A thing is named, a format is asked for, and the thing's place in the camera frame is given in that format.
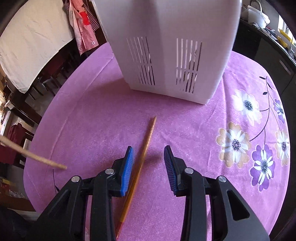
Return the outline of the wooden chopstick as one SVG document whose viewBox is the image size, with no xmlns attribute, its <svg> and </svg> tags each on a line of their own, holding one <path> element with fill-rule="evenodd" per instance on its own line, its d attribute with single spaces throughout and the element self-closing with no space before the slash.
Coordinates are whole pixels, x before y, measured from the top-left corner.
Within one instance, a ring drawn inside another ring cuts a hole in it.
<svg viewBox="0 0 296 241">
<path fill-rule="evenodd" d="M 145 158 L 146 158 L 146 155 L 147 155 L 147 150 L 149 148 L 149 144 L 150 144 L 151 139 L 152 139 L 152 134 L 154 132 L 156 121 L 157 121 L 157 117 L 155 116 L 151 120 L 151 123 L 149 124 L 148 133 L 147 133 L 147 135 L 146 135 L 146 137 L 144 139 L 144 146 L 143 146 L 142 151 L 140 153 L 140 157 L 139 157 L 139 160 L 138 160 L 138 165 L 137 165 L 137 168 L 136 168 L 136 170 L 134 172 L 129 191 L 127 193 L 127 197 L 125 199 L 125 202 L 124 202 L 124 205 L 123 205 L 120 217 L 119 217 L 119 221 L 118 221 L 118 223 L 116 225 L 116 228 L 115 228 L 116 240 L 119 238 L 122 226 L 123 226 L 123 224 L 124 224 L 124 222 L 126 220 L 128 211 L 130 209 L 130 205 L 132 203 L 135 191 L 137 189 L 140 173 L 142 171 L 142 167 L 144 165 L 144 161 L 145 161 Z"/>
<path fill-rule="evenodd" d="M 4 144 L 5 146 L 13 149 L 14 151 L 22 154 L 23 156 L 27 157 L 27 158 L 31 158 L 35 161 L 38 161 L 40 163 L 46 164 L 48 166 L 54 167 L 54 168 L 59 168 L 62 170 L 66 170 L 67 166 L 59 164 L 57 162 L 51 161 L 49 159 L 46 159 L 44 157 L 38 156 L 32 152 L 30 152 L 29 150 L 23 149 L 21 146 L 17 145 L 16 143 L 12 142 L 11 140 L 9 140 L 7 137 L 1 135 L 1 143 Z"/>
</svg>

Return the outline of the green lower kitchen cabinets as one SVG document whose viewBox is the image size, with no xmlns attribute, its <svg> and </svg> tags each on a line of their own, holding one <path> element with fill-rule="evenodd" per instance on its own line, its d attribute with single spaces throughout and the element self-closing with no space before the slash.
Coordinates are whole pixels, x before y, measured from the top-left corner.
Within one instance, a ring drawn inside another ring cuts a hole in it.
<svg viewBox="0 0 296 241">
<path fill-rule="evenodd" d="M 279 94 L 295 90 L 295 61 L 280 44 L 244 20 L 240 20 L 233 51 L 266 69 Z"/>
</svg>

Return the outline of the dark wooden chair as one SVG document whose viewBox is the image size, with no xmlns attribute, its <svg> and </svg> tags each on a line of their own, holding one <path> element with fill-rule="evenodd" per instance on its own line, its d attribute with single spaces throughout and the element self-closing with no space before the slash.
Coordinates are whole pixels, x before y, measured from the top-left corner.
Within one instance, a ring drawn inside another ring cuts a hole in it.
<svg viewBox="0 0 296 241">
<path fill-rule="evenodd" d="M 41 72 L 37 75 L 36 79 L 33 81 L 32 86 L 29 88 L 28 95 L 33 99 L 36 98 L 32 94 L 32 90 L 35 90 L 40 96 L 43 96 L 37 87 L 36 83 L 40 83 L 47 91 L 49 91 L 53 96 L 55 93 L 49 87 L 48 83 L 53 83 L 56 88 L 61 88 L 62 84 L 58 81 L 58 75 L 62 75 L 65 80 L 67 80 L 66 75 L 66 65 L 68 64 L 67 60 L 64 57 L 53 57 L 41 70 Z"/>
</svg>

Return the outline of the white plastic utensil holder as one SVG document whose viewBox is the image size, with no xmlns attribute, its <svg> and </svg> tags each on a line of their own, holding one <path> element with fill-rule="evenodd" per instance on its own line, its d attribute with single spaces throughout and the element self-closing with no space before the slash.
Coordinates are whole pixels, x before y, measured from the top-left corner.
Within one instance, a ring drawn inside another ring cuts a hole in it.
<svg viewBox="0 0 296 241">
<path fill-rule="evenodd" d="M 241 1 L 94 1 L 99 23 L 133 90 L 200 104 L 228 63 Z"/>
</svg>

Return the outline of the red checkered apron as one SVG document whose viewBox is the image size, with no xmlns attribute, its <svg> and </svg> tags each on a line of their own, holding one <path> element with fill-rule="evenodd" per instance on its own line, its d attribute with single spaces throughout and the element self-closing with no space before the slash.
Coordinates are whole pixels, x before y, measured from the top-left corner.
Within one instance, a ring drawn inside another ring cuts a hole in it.
<svg viewBox="0 0 296 241">
<path fill-rule="evenodd" d="M 99 46 L 95 31 L 100 26 L 92 14 L 88 2 L 83 0 L 63 1 L 63 8 L 73 28 L 80 55 Z"/>
</svg>

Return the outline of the yellow bowl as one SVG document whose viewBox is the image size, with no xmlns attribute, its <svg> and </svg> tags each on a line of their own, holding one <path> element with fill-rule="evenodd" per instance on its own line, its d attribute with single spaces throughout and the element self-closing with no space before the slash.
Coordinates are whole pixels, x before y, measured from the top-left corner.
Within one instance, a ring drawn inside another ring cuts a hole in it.
<svg viewBox="0 0 296 241">
<path fill-rule="evenodd" d="M 277 35 L 278 42 L 284 47 L 289 48 L 293 42 L 293 37 L 290 37 L 288 34 L 286 34 L 283 30 L 278 29 L 279 34 Z"/>
</svg>

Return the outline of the white hanging cloth sheet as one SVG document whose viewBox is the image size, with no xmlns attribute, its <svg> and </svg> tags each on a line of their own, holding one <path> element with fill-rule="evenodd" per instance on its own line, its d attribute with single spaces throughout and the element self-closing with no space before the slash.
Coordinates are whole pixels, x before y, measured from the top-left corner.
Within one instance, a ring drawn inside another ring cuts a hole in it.
<svg viewBox="0 0 296 241">
<path fill-rule="evenodd" d="M 28 1 L 1 35 L 1 68 L 15 88 L 25 93 L 73 38 L 62 1 Z"/>
</svg>

